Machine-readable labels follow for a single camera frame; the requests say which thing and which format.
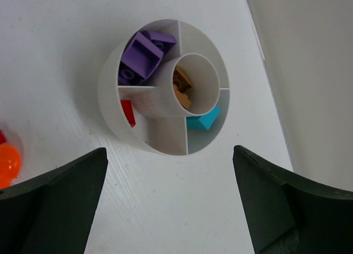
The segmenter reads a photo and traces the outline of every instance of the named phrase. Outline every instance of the white surface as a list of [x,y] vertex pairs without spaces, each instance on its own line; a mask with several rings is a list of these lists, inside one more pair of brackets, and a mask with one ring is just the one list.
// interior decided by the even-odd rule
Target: white surface
[[293,166],[353,191],[353,0],[251,0]]
[[[23,142],[18,181],[108,149],[86,253],[253,253],[232,147],[291,164],[244,0],[0,1],[0,124]],[[190,157],[118,142],[96,98],[99,71],[120,38],[165,17],[205,32],[230,77],[224,127]]]

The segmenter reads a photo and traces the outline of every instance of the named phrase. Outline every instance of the white circular container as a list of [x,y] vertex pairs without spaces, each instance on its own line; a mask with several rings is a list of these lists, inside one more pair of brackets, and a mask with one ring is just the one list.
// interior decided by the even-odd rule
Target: white circular container
[[[228,112],[229,81],[221,55],[205,34],[178,20],[158,20],[138,31],[140,30],[171,34],[177,39],[177,44],[165,55],[161,65],[146,82],[148,86],[118,86],[117,74],[122,53],[135,32],[127,36],[112,52],[101,70],[98,79],[101,113],[112,132],[132,146],[165,155],[188,155],[198,152],[217,136]],[[192,76],[194,87],[197,87],[195,93],[190,95],[195,104],[189,110],[180,105],[173,91],[173,73],[170,71],[174,70],[175,65],[185,69],[190,77]],[[196,77],[201,75],[206,76],[203,81],[207,82],[202,82]],[[159,96],[153,96],[155,100],[141,101],[141,95],[146,98],[146,95],[151,97],[156,94]],[[121,99],[129,99],[132,102],[136,120],[133,128],[125,117]],[[187,116],[208,113],[215,105],[221,112],[209,130],[186,128]]]

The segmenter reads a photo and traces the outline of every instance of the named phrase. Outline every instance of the purple lego brick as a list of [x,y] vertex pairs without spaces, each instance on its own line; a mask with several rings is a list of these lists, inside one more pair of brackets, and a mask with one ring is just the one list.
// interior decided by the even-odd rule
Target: purple lego brick
[[149,30],[143,31],[142,34],[146,36],[146,38],[149,39],[153,44],[155,44],[155,46],[160,48],[164,55],[167,54],[167,52],[170,51],[177,43],[176,38],[169,34]]
[[126,66],[124,63],[120,63],[119,66],[119,74],[118,74],[118,82],[119,85],[124,86],[138,86],[141,84],[145,78],[140,76],[134,70]]
[[132,38],[120,61],[119,83],[138,85],[160,64],[163,52],[140,32]]

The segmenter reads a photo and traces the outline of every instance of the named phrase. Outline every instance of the brown lego brick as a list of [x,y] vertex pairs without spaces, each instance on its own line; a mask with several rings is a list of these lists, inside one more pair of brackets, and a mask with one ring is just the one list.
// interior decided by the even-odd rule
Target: brown lego brick
[[181,93],[176,85],[173,85],[174,88],[174,93],[176,95],[176,98],[178,99],[179,103],[185,108],[189,109],[191,101],[188,98],[188,95]]
[[173,84],[176,85],[181,93],[185,93],[193,87],[189,76],[180,66],[176,66],[173,73]]

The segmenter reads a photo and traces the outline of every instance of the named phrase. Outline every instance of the orange ball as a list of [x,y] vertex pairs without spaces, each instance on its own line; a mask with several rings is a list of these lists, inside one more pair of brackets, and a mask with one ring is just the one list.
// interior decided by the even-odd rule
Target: orange ball
[[0,189],[7,188],[21,169],[21,155],[10,145],[0,145]]

